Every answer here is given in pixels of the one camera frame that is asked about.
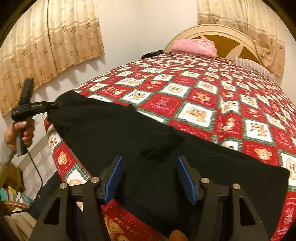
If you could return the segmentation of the white sleeved left forearm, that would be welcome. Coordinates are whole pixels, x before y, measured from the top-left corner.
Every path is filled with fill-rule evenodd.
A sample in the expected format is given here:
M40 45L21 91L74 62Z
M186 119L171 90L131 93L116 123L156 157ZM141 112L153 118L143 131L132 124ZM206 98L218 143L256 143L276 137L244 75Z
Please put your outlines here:
M7 163L10 162L14 156L14 152L10 149L4 138L1 139L0 155L1 170L4 170Z

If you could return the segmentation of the person's left hand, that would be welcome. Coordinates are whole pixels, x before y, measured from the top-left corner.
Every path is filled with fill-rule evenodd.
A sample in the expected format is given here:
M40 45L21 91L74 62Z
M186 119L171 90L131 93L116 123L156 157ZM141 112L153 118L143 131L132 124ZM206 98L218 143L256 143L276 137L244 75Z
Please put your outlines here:
M16 134L21 132L22 141L26 147L33 142L35 121L28 118L26 121L17 121L10 124L4 132L4 139L12 151L16 151Z

